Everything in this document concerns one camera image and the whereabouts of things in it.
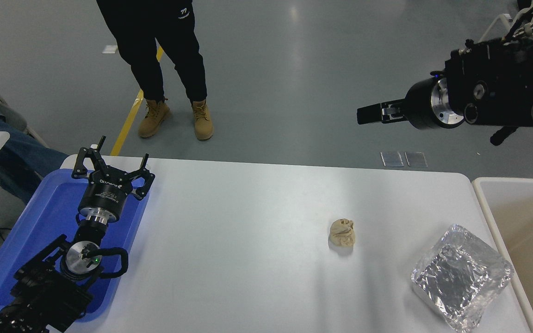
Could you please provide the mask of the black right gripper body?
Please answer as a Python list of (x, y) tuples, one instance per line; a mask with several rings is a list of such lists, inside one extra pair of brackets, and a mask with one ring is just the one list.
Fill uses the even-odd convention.
[(432, 90), (436, 83), (435, 78), (421, 80), (412, 85), (405, 95), (405, 116), (418, 130), (440, 128), (431, 107)]

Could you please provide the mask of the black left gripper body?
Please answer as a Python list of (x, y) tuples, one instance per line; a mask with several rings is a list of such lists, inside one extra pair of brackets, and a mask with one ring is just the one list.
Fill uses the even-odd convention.
[(132, 180), (124, 172), (91, 172), (78, 212), (87, 219), (120, 219), (132, 191)]

